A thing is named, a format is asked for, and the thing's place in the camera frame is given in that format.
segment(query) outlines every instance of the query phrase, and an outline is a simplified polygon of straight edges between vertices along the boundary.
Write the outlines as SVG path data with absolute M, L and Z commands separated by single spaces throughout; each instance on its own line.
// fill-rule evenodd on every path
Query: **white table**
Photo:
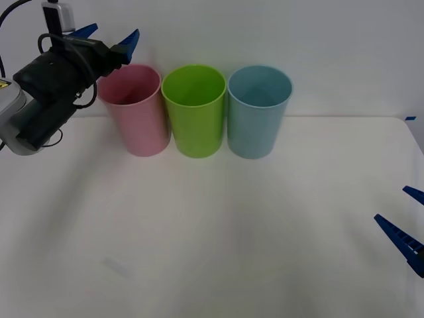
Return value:
M 288 117 L 261 160 L 226 141 L 137 158 L 108 119 L 72 119 L 0 163 L 2 318 L 423 316 L 424 281 L 373 220 L 424 241 L 402 192 L 424 189 L 424 157 L 398 119 Z

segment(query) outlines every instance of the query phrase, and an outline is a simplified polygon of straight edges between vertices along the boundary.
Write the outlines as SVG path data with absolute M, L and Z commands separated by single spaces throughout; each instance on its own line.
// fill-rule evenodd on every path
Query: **white wall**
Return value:
M 46 31 L 40 2 L 19 8 L 0 30 L 9 74 L 38 55 L 36 39 Z M 134 61 L 163 74 L 190 62 L 225 74 L 251 63 L 283 69 L 295 89 L 287 115 L 424 116 L 422 0 L 67 2 L 77 25 L 96 22 L 93 37 L 107 44 L 139 28 Z M 79 114 L 103 113 L 95 105 Z

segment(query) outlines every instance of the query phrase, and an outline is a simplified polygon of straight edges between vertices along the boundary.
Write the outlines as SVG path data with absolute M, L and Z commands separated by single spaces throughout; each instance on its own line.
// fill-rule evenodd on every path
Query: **blue cup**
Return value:
M 243 158 L 265 157 L 274 148 L 292 82 L 276 68 L 247 66 L 229 78 L 228 90 L 230 149 Z

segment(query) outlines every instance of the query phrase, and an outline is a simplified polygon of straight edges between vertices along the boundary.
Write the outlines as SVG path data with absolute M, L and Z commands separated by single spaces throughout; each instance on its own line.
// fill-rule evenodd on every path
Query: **cable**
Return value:
M 82 56 L 82 54 L 80 52 L 78 52 L 77 48 L 68 40 L 62 38 L 61 36 L 52 34 L 52 33 L 44 33 L 41 34 L 38 37 L 38 50 L 40 51 L 40 53 L 44 53 L 43 49 L 42 49 L 42 41 L 45 38 L 53 38 L 54 40 L 60 41 L 62 43 L 64 43 L 66 46 L 68 46 L 68 48 L 70 48 L 77 56 L 78 58 L 81 60 L 82 64 L 85 67 L 85 70 L 88 73 L 89 78 L 89 82 L 93 82 L 93 97 L 91 98 L 91 101 L 89 101 L 87 104 L 85 105 L 74 105 L 77 109 L 84 109 L 87 107 L 90 107 L 91 105 L 94 104 L 95 99 L 97 98 L 97 81 L 96 78 L 94 76 L 93 70 L 91 69 L 90 65 L 87 63 L 87 61 L 85 60 L 85 58 Z
M 3 21 L 6 19 L 6 17 L 9 15 L 10 12 L 15 10 L 20 5 L 23 5 L 24 3 L 27 3 L 29 1 L 31 0 L 18 0 L 15 3 L 12 3 L 11 5 L 9 5 L 9 7 L 0 15 L 0 28 L 1 28 L 1 25 L 3 24 Z M 0 56 L 0 74 L 2 78 L 6 77 L 5 66 L 3 65 L 1 56 Z
M 58 141 L 56 141 L 54 144 L 46 144 L 44 146 L 41 146 L 41 148 L 49 148 L 49 147 L 53 147 L 56 146 L 59 142 L 62 141 L 63 137 L 64 137 L 64 132 L 61 129 L 58 129 L 59 133 L 60 133 L 60 138 Z

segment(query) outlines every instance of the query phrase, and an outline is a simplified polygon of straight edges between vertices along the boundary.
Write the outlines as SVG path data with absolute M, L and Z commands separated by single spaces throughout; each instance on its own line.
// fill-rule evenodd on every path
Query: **plastic cup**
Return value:
M 292 83 L 270 66 L 247 66 L 229 78 L 228 143 L 240 157 L 257 159 L 274 148 Z
M 192 158 L 215 153 L 223 139 L 224 76 L 204 65 L 187 65 L 165 77 L 162 94 L 178 150 Z
M 131 64 L 99 80 L 99 98 L 114 120 L 127 150 L 149 157 L 170 141 L 168 118 L 160 93 L 159 73 Z

